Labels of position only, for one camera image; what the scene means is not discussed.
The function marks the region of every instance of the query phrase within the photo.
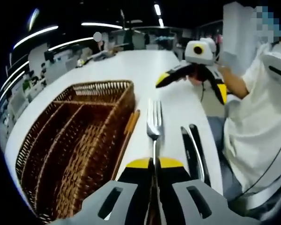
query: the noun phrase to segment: white table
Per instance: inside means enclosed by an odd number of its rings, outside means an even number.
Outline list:
[[[215,143],[205,112],[192,85],[190,82],[178,82],[162,89],[155,89],[159,75],[178,63],[175,55],[168,51],[120,52],[113,58],[90,62],[82,68],[73,69],[47,86],[22,113],[6,145],[5,159],[20,194],[24,197],[15,172],[16,158],[26,134],[41,112],[72,84],[117,79],[129,79],[134,82],[136,107],[140,109],[140,118],[126,149],[117,179],[126,164],[152,155],[151,143],[146,133],[147,105],[149,98],[161,99],[165,126],[165,142],[161,148],[161,156],[178,159],[188,171],[180,127],[196,124],[206,156],[211,186],[222,194],[222,177]]]

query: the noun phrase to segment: fork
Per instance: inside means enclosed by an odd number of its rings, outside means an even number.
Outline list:
[[[163,135],[163,111],[161,101],[149,100],[147,110],[147,135],[153,141],[153,165],[156,169],[156,161],[159,157],[157,140]]]

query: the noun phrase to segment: white shirt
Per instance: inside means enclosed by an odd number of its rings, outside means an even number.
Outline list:
[[[281,148],[281,86],[267,75],[260,60],[269,46],[259,48],[243,76],[249,94],[232,110],[224,125],[224,155],[243,192],[262,176]],[[248,193],[261,191],[280,175],[281,152]]]

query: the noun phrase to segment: wicker basket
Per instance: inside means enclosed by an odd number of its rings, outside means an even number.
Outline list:
[[[82,83],[63,91],[39,117],[47,120],[33,125],[39,129],[26,137],[16,170],[44,223],[77,213],[111,179],[134,107],[130,81]]]

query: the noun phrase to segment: cable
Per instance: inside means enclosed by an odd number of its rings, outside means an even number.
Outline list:
[[[276,158],[278,157],[278,155],[280,154],[280,152],[281,152],[281,147],[280,147],[278,153],[276,154],[275,158],[273,159],[273,161],[271,162],[271,164],[269,165],[269,167],[265,170],[265,172],[261,175],[261,177],[260,177],[251,187],[249,187],[245,192],[243,192],[242,194],[240,194],[239,196],[237,196],[236,198],[234,198],[233,200],[231,200],[231,202],[234,201],[234,200],[236,200],[236,199],[238,199],[238,198],[240,198],[241,196],[243,196],[245,193],[247,193],[249,190],[251,190],[251,189],[263,178],[263,176],[266,174],[266,172],[267,172],[267,171],[271,168],[271,166],[273,165],[274,161],[276,160]]]
[[[202,95],[201,95],[201,102],[202,102],[202,100],[203,100],[203,97],[204,97],[204,91],[205,91],[206,89],[204,88],[204,83],[202,82]]]

